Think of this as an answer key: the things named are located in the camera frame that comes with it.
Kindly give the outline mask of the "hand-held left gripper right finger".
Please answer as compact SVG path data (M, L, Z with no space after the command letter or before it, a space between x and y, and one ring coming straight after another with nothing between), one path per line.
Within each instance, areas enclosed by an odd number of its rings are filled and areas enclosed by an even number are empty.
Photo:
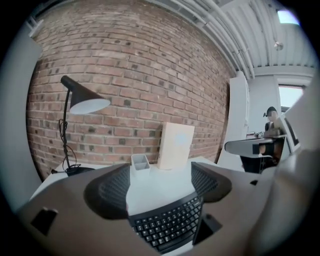
M207 193L202 219L212 229L214 222L221 228L190 251L190 254L253 254L250 248L256 235L254 228L261 216L274 181L276 169L262 174L192 162L192 184L197 192L212 179L216 189Z

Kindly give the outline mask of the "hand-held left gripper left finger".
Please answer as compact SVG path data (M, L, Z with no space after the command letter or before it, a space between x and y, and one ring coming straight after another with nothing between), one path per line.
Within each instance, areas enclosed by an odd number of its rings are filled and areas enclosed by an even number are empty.
M53 256L160 256L131 227L126 208L130 165L60 179L17 216Z

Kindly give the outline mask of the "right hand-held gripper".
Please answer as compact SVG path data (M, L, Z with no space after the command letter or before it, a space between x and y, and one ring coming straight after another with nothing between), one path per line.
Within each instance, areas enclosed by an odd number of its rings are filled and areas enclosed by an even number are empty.
M280 136L228 141L224 149L240 156L245 172L261 174L265 169L280 163L286 140L285 136Z

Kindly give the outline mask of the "black keyboard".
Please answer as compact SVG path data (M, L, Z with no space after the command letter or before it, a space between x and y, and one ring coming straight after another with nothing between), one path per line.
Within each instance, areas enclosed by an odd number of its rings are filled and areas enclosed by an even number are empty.
M161 255L171 253L194 240L203 203L196 192L128 221L136 234Z

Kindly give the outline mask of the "tall white cabinet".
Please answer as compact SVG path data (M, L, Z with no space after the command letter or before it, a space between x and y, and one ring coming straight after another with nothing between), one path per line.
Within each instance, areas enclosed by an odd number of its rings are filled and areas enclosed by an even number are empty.
M238 71L234 78L229 80L229 110L226 133L223 141L245 140L249 123L249 87L242 71ZM221 150L217 165L234 171L244 172L240 156Z

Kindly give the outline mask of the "white table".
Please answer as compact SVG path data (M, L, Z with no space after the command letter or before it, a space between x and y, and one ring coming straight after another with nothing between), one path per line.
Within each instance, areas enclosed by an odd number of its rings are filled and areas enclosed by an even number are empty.
M102 168L107 167L96 166L94 170ZM130 172L129 175L130 187L126 194L126 203L130 215L154 210L194 192L191 182L190 161L173 170L160 170L155 165L152 165L149 175L145 178L137 178L133 172ZM44 184L37 189L32 198L52 183L65 178L68 178L68 176L62 173L50 175ZM175 251L160 256L187 256L187 253L192 248L193 245L190 242Z

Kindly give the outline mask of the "grey pen holder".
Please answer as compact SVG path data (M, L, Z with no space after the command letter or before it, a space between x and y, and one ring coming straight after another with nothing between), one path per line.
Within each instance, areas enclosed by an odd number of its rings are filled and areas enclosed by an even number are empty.
M150 174L150 163L145 154L133 154L131 156L132 173L137 178L146 178Z

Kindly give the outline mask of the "white ceiling pipe bundle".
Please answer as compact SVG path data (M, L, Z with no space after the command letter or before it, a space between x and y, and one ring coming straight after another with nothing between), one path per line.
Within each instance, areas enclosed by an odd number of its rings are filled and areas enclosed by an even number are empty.
M222 10L217 0L170 0L186 10L200 22L199 27L207 27L214 38L222 44L231 64L242 71L247 80L255 78L252 58L239 30Z

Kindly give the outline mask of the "black desk lamp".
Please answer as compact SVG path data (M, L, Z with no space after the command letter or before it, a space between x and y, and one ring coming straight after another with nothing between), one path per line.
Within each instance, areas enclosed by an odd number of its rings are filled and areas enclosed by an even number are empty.
M58 121L59 135L62 140L62 147L64 152L63 171L67 176L74 176L77 174L92 171L90 167L83 167L79 163L71 164L69 161L69 151L73 149L67 142L67 110L73 115L87 115L100 111L111 104L111 101L100 96L96 92L89 90L77 81L73 80L67 75L62 76L60 82L67 88L65 97L63 117Z

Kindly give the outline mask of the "grey metal cabinet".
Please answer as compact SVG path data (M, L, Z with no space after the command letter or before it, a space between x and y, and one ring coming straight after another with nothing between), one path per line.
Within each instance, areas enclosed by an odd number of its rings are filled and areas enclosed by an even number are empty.
M13 212L41 184L27 136L27 98L42 49L28 35L12 42L0 69L0 186Z

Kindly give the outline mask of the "square ceiling light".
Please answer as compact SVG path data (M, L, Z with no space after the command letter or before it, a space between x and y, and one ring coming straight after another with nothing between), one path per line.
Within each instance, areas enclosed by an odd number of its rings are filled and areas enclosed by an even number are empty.
M289 10L281 9L277 11L277 16L281 24L300 25L299 19Z

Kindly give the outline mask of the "white shelf rack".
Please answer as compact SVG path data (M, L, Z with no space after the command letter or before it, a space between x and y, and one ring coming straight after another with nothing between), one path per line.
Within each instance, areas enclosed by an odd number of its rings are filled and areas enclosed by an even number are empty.
M32 15L29 15L24 23L29 29L28 35L31 38L36 37L44 26L43 19L36 20Z

